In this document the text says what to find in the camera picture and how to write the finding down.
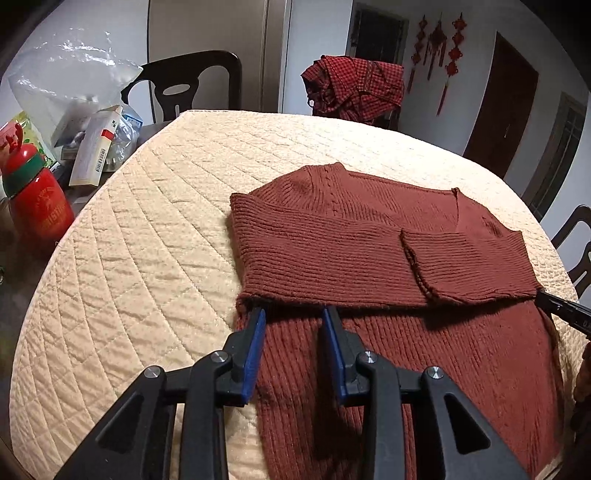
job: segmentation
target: round table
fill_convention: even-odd
[[[469,160],[353,122],[185,112],[142,145],[84,208],[31,301],[15,355],[10,421],[14,452],[37,480],[53,477],[146,366],[186,367],[223,345],[240,291],[228,232],[230,194],[307,164],[336,161],[423,187],[459,187],[504,225],[523,231],[549,292],[576,298],[527,207]],[[563,370],[576,372],[584,336],[555,323]],[[228,415],[226,440],[231,476],[267,477],[252,406]]]

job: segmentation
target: red bottle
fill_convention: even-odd
[[[74,213],[35,145],[22,143],[19,124],[15,134],[18,140],[0,165],[12,221],[32,248],[50,254],[74,221]]]

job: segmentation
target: red tassel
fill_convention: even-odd
[[[447,40],[443,41],[443,45],[441,45],[441,56],[439,57],[439,66],[443,67],[443,59],[445,57],[445,51],[447,48]]]
[[[449,79],[445,83],[445,87],[443,89],[443,95],[441,96],[441,102],[439,102],[439,110],[437,110],[437,116],[441,113],[441,109],[443,108],[443,102],[445,102],[445,96],[447,95],[447,85],[449,85]]]
[[[413,81],[414,81],[414,72],[416,71],[416,68],[413,67],[413,69],[410,71],[410,78],[408,80],[408,89],[407,89],[407,93],[410,93],[411,88],[413,88]]]
[[[435,64],[435,56],[437,52],[434,51],[433,55],[431,56],[431,65],[429,65],[429,73],[427,74],[427,80],[431,80],[431,74],[433,73],[433,65]]]

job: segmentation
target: ribbed knit sweater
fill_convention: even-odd
[[[534,477],[561,435],[556,331],[520,232],[458,189],[337,163],[230,198],[245,312],[270,302],[257,393],[271,478],[356,478],[362,408],[336,405],[321,307],[395,365],[440,365]],[[405,409],[407,478],[415,478]]]

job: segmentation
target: chair backrest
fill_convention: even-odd
[[[579,222],[584,222],[589,226],[589,228],[591,228],[591,208],[586,205],[579,205],[574,209],[574,212],[571,214],[569,219],[566,220],[566,223],[552,239],[552,245],[554,245],[554,248],[558,248],[562,242],[566,240],[568,235],[573,231],[574,227],[576,227]],[[574,289],[577,291],[579,298],[581,298],[588,286],[591,285],[591,259],[589,258],[590,253],[591,242],[589,242],[585,247],[583,256],[581,257],[578,265],[569,271],[570,281],[573,282]]]
[[[236,55],[225,50],[198,51],[143,65],[142,73],[121,91],[121,98],[124,103],[129,103],[132,87],[138,82],[149,80],[154,84],[154,95],[164,112],[164,121],[174,120],[177,106],[179,113],[192,108],[193,98],[199,88],[199,75],[213,66],[221,66],[228,71],[228,109],[240,110],[242,65]],[[189,85],[189,89],[181,93],[164,94],[167,88],[183,84]]]

